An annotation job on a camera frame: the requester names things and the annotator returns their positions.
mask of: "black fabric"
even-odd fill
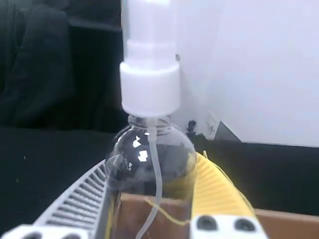
[[[121,0],[42,0],[51,7],[65,11],[73,22],[110,29],[121,27]]]
[[[15,24],[17,29],[22,28],[18,27],[19,21]],[[0,95],[0,125],[59,127],[63,124],[70,112],[68,101],[75,93],[69,42],[64,12],[44,5],[32,9],[22,44],[16,47],[16,58],[11,56],[7,60],[9,65],[14,64],[12,69],[7,66],[10,73]]]
[[[104,159],[112,134],[0,128],[0,236],[32,224],[73,182]]]

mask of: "black cloth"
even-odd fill
[[[32,224],[105,158],[112,138],[93,131],[0,128],[0,235]]]
[[[19,11],[10,12],[17,18]],[[15,40],[15,30],[23,26],[19,27],[18,18],[13,25],[7,35],[17,54],[9,54],[6,66],[9,73],[0,95],[0,125],[59,128],[66,124],[75,94],[67,16],[45,5],[35,6],[21,45]]]

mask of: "yellow plastic guide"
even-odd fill
[[[200,215],[233,215],[255,217],[255,211],[246,197],[235,187],[227,174],[208,159],[206,151],[197,153],[196,180],[193,192],[191,218]],[[169,215],[163,208],[144,199],[156,207],[169,221],[185,226],[190,220],[180,221]]]

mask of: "brown cardboard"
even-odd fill
[[[319,239],[319,217],[256,209],[271,239]]]
[[[181,220],[183,208],[179,205],[177,200],[164,199],[161,207]],[[116,208],[116,238],[135,238],[150,210],[144,196],[122,194]],[[270,239],[319,239],[319,217],[260,209],[256,215]],[[189,225],[177,226],[158,213],[142,239],[185,239],[188,232]]]

